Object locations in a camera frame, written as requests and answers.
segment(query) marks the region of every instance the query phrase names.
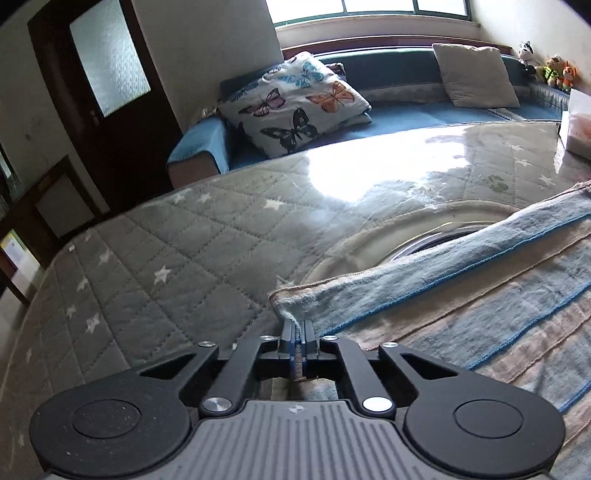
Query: blue sofa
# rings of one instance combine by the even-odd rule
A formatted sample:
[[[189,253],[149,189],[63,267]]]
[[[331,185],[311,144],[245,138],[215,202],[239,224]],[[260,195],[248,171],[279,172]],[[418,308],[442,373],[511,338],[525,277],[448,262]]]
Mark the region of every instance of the blue sofa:
[[[316,56],[323,63],[340,62],[347,81],[372,105],[372,123],[355,125],[323,135],[305,149],[356,138],[372,137],[424,127],[471,122],[556,120],[568,110],[569,96],[546,85],[531,83],[525,67],[503,55],[509,79],[520,108],[456,108],[445,94],[439,65],[432,48],[362,48]],[[220,84],[225,99],[271,68],[261,69]],[[210,117],[192,127],[168,159],[168,172],[178,188],[204,176],[225,173],[266,160],[219,117]]]

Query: frosted glass panel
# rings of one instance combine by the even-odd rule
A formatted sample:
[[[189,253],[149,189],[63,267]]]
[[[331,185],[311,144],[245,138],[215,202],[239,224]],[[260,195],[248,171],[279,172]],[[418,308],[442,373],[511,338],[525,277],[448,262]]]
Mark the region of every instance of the frosted glass panel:
[[[102,0],[70,31],[104,116],[150,91],[119,0]]]

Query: window frame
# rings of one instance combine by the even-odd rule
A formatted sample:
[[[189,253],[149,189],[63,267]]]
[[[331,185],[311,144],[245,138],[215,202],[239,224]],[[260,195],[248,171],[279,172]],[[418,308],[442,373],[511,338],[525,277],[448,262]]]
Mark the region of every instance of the window frame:
[[[424,15],[426,17],[440,17],[440,18],[454,18],[456,20],[466,20],[471,22],[472,21],[472,10],[470,8],[470,0],[463,0],[464,4],[466,5],[466,15],[456,15],[456,14],[447,14],[443,12],[431,12],[428,10],[420,10],[418,7],[418,0],[413,0],[413,7],[414,11],[394,11],[394,10],[371,10],[365,12],[347,12],[347,6],[345,5],[345,0],[341,0],[343,4],[343,12],[336,13],[336,14],[324,14],[324,15],[314,15],[312,17],[301,17],[295,18],[293,20],[285,20],[283,22],[278,22],[273,24],[275,28],[277,27],[284,27],[285,25],[293,25],[302,22],[308,22],[311,20],[323,20],[325,18],[339,18],[339,17],[354,17],[357,15]]]

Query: butterfly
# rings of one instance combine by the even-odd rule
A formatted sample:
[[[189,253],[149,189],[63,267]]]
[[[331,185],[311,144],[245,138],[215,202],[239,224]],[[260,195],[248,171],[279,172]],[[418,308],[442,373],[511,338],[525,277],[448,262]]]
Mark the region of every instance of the butterfly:
[[[295,86],[298,88],[309,88],[311,80],[321,82],[324,80],[324,74],[320,73],[317,67],[307,61],[302,65],[300,75],[283,75],[277,80],[280,82],[295,83]]]
[[[263,128],[261,133],[271,138],[279,140],[279,143],[288,153],[293,153],[297,148],[296,137],[302,140],[302,135],[308,138],[318,137],[318,130],[314,125],[309,124],[310,119],[303,108],[298,108],[294,112],[293,127],[289,130],[285,128]]]
[[[256,87],[258,87],[258,80],[255,80],[254,82],[251,82],[248,85],[246,85],[245,87],[241,88],[236,93],[234,93],[234,95],[232,95],[228,100],[230,102],[235,102],[236,100],[238,100],[238,99],[242,98],[244,95],[246,95],[247,92],[254,90]]]
[[[279,110],[279,108],[285,105],[285,102],[286,100],[279,93],[279,88],[273,88],[265,100],[261,98],[261,103],[257,105],[249,105],[242,110],[239,110],[238,113],[248,113],[253,116],[265,116],[269,115],[269,112],[271,111],[270,109]]]
[[[271,70],[269,70],[266,74],[271,75],[272,73],[277,73],[283,68],[283,64],[280,63],[279,65],[274,66]]]
[[[319,93],[318,95],[309,95],[306,97],[310,102],[320,105],[322,110],[326,113],[336,113],[339,109],[339,105],[344,105],[344,101],[349,102],[355,101],[355,96],[349,91],[349,89],[339,81],[333,82],[332,91]]]

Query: metal screw head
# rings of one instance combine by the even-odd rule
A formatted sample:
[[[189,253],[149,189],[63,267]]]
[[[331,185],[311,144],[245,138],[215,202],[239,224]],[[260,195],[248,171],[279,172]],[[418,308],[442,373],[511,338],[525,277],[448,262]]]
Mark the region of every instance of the metal screw head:
[[[208,398],[207,400],[204,400],[201,406],[205,410],[219,413],[230,410],[230,408],[232,408],[232,402],[229,401],[227,398],[212,397]]]
[[[393,406],[394,404],[392,403],[392,400],[384,397],[370,397],[366,398],[363,401],[363,407],[366,410],[373,411],[376,413],[387,411],[391,409]]]

